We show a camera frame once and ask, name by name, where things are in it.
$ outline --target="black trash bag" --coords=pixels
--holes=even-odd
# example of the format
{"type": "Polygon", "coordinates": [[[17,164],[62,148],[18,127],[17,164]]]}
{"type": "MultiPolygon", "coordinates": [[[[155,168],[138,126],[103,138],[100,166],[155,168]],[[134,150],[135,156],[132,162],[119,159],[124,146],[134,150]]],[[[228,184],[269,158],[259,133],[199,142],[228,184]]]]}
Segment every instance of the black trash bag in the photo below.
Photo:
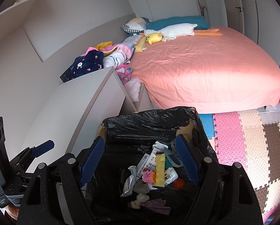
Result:
{"type": "MultiPolygon", "coordinates": [[[[182,224],[198,190],[198,186],[188,179],[184,167],[174,168],[178,177],[185,181],[183,189],[176,190],[169,184],[148,193],[150,200],[166,200],[166,206],[171,207],[169,215],[157,214],[144,207],[139,210],[129,208],[127,203],[136,200],[136,192],[128,197],[120,195],[130,175],[128,167],[137,166],[145,153],[150,154],[156,141],[170,148],[171,141],[178,134],[184,134],[186,139],[192,139],[193,146],[199,148],[205,157],[212,157],[218,162],[195,108],[175,107],[121,115],[105,119],[102,124],[105,127],[105,151],[86,192],[86,204],[97,223],[182,224]]],[[[221,194],[222,185],[218,184],[209,224],[214,223],[221,194]]]]}

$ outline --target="shelf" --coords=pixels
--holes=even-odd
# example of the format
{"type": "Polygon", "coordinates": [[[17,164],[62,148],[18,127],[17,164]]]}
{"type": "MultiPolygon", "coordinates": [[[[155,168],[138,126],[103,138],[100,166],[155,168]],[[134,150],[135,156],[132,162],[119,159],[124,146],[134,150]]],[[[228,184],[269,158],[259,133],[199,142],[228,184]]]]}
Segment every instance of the shelf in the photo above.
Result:
{"type": "MultiPolygon", "coordinates": [[[[7,6],[13,1],[7,0],[2,6],[7,6]]],[[[15,0],[15,2],[0,12],[0,40],[24,23],[35,0],[15,0]]]]}

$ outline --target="blue textured pad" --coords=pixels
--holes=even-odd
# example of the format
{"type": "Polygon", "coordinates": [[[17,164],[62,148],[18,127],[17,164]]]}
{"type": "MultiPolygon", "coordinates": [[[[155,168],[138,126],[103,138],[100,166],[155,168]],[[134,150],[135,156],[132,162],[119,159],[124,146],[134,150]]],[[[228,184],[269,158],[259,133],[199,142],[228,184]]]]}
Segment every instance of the blue textured pad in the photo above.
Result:
{"type": "Polygon", "coordinates": [[[202,121],[206,136],[208,137],[208,139],[211,139],[213,136],[215,136],[216,132],[214,130],[213,114],[199,114],[199,118],[202,121]]]}
{"type": "Polygon", "coordinates": [[[35,149],[32,150],[31,157],[39,157],[43,155],[44,153],[50,151],[55,147],[55,144],[52,140],[48,140],[44,142],[43,144],[37,146],[35,149]]]}
{"type": "Polygon", "coordinates": [[[86,183],[91,181],[94,171],[99,163],[100,158],[105,150],[105,142],[103,138],[99,138],[95,147],[85,160],[81,168],[81,177],[79,184],[83,187],[86,183]]]}
{"type": "Polygon", "coordinates": [[[182,163],[184,164],[184,168],[187,172],[189,180],[193,181],[196,185],[198,185],[200,183],[199,167],[181,136],[178,135],[176,137],[175,145],[179,157],[182,163]]]}

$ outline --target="yellow chick plush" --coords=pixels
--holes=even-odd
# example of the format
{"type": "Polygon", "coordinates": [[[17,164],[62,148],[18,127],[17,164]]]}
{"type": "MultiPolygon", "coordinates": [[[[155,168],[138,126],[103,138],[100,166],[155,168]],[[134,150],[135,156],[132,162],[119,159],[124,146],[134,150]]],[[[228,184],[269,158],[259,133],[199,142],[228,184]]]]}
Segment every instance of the yellow chick plush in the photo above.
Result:
{"type": "Polygon", "coordinates": [[[153,34],[149,34],[148,37],[147,37],[147,42],[149,44],[152,44],[152,43],[156,43],[156,42],[159,42],[163,39],[163,37],[161,36],[161,33],[153,33],[153,34]]]}

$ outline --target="pink bedspread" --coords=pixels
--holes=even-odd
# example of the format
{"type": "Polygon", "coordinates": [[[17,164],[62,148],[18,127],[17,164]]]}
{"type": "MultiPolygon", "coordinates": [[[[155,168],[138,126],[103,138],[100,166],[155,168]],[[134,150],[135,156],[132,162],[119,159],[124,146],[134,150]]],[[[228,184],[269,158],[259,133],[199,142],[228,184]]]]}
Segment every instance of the pink bedspread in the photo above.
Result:
{"type": "Polygon", "coordinates": [[[146,43],[134,54],[132,77],[159,108],[225,113],[280,103],[280,68],[257,44],[231,29],[222,37],[187,36],[146,43]]]}

